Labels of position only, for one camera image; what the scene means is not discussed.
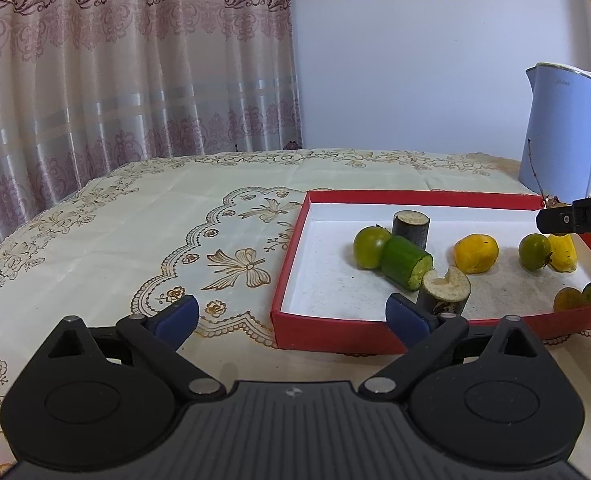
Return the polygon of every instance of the yellow lemon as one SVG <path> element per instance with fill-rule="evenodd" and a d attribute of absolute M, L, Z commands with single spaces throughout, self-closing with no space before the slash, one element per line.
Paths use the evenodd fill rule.
<path fill-rule="evenodd" d="M 573 272 L 578 268 L 578 253 L 571 235 L 549 235 L 551 261 L 549 264 L 558 272 Z"/>
<path fill-rule="evenodd" d="M 468 235 L 453 247 L 455 266 L 464 274 L 486 272 L 493 267 L 498 255 L 498 242 L 489 235 Z"/>

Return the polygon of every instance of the white wall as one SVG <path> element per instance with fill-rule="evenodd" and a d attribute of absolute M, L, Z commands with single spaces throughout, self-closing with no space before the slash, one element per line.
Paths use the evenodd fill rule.
<path fill-rule="evenodd" d="M 588 0 L 292 0 L 306 148 L 520 158 L 538 61 L 591 70 Z"/>

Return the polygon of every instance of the table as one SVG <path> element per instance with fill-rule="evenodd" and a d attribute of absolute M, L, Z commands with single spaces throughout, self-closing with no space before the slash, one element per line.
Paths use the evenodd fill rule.
<path fill-rule="evenodd" d="M 527 192 L 518 167 L 482 153 L 299 150 L 119 168 L 0 244 L 0 402 L 63 316 L 113 325 L 131 313 L 151 315 L 185 292 L 202 312 L 198 335 L 179 352 L 227 386 L 236 379 L 358 384 L 392 357 L 274 347 L 269 304 L 304 192 Z M 549 343 L 585 403 L 571 460 L 591 478 L 591 332 Z M 0 472 L 12 462 L 0 432 Z"/>

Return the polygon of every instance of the blue kettle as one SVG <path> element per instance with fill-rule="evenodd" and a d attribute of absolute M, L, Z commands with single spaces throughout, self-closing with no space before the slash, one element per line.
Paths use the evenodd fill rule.
<path fill-rule="evenodd" d="M 591 72 L 557 63 L 527 70 L 533 91 L 519 180 L 570 204 L 591 192 Z"/>

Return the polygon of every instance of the blue gripper pad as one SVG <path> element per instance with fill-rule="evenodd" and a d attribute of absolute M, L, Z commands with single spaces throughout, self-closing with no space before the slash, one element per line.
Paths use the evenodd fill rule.
<path fill-rule="evenodd" d="M 386 300 L 386 324 L 409 349 L 437 328 L 437 319 L 402 294 L 392 294 Z"/>
<path fill-rule="evenodd" d="M 193 296 L 184 295 L 146 321 L 146 328 L 174 350 L 182 346 L 198 326 L 200 306 Z"/>

